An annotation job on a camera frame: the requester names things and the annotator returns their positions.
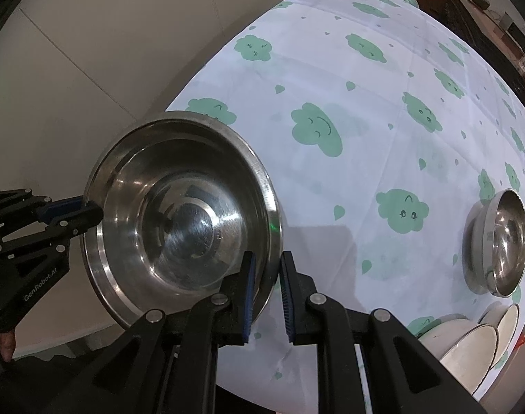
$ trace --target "finger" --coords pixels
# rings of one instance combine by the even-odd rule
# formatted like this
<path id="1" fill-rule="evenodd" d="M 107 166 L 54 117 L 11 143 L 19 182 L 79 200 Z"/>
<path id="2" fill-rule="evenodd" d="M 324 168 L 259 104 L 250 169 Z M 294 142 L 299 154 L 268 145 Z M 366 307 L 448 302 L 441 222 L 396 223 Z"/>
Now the finger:
<path id="1" fill-rule="evenodd" d="M 6 363 L 9 363 L 13 358 L 16 345 L 15 330 L 9 333 L 0 333 L 0 353 Z"/>

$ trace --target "stainless steel bowl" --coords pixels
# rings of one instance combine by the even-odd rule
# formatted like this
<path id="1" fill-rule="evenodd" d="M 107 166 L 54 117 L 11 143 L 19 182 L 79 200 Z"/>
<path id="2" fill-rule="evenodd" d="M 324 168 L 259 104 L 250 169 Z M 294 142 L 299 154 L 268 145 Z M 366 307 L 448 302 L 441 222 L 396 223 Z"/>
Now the stainless steel bowl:
<path id="1" fill-rule="evenodd" d="M 517 288 L 525 271 L 525 208 L 514 190 L 497 193 L 479 212 L 471 263 L 491 294 L 509 297 Z"/>
<path id="2" fill-rule="evenodd" d="M 165 112 L 134 126 L 96 164 L 85 200 L 103 222 L 82 236 L 86 268 L 123 326 L 217 292 L 256 253 L 255 316 L 266 304 L 282 247 L 270 178 L 249 145 L 206 115 Z"/>

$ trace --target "white ceramic bowl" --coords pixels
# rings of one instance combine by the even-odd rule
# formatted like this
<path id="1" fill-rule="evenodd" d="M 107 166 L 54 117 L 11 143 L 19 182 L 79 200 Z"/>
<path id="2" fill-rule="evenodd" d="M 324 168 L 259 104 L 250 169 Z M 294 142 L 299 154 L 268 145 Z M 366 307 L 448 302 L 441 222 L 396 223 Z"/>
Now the white ceramic bowl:
<path id="1" fill-rule="evenodd" d="M 515 335 L 519 320 L 519 305 L 499 305 L 491 309 L 481 319 L 481 324 L 490 324 L 498 330 L 498 349 L 492 367 L 498 363 Z"/>
<path id="2" fill-rule="evenodd" d="M 453 319 L 429 330 L 420 342 L 473 394 L 491 368 L 498 332 L 489 324 Z"/>

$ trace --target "white tablecloth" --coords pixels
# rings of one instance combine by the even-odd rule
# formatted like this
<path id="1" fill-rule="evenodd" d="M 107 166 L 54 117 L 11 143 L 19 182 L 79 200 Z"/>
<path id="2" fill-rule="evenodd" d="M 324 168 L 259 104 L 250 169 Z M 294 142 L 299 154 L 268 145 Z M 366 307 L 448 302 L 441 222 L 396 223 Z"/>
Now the white tablecloth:
<path id="1" fill-rule="evenodd" d="M 286 0 L 231 40 L 168 110 L 237 131 L 266 167 L 284 248 L 319 292 L 417 333 L 521 306 L 471 281 L 465 229 L 496 191 L 525 204 L 525 109 L 465 42 L 403 0 Z M 479 399 L 505 362 L 478 389 Z M 288 343 L 280 292 L 218 383 L 283 413 L 317 412 L 313 346 Z"/>

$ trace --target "screw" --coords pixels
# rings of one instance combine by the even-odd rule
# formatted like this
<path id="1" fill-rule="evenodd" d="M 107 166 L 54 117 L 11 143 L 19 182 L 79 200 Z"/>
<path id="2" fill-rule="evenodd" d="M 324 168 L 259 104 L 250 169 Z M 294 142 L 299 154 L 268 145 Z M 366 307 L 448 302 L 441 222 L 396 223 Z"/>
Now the screw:
<path id="1" fill-rule="evenodd" d="M 160 309 L 150 309 L 145 314 L 145 318 L 147 322 L 157 323 L 162 319 L 162 311 Z"/>
<path id="2" fill-rule="evenodd" d="M 326 296 L 324 296 L 323 294 L 314 293 L 314 294 L 311 294 L 308 299 L 315 305 L 322 305 L 322 304 L 326 303 L 326 300 L 328 298 Z"/>
<path id="3" fill-rule="evenodd" d="M 222 293 L 216 293 L 211 297 L 211 302 L 215 305 L 223 305 L 227 302 L 227 296 Z"/>
<path id="4" fill-rule="evenodd" d="M 380 308 L 374 311 L 373 316 L 379 322 L 387 322 L 389 319 L 391 319 L 391 313 L 389 313 L 386 309 L 383 309 L 383 308 Z"/>

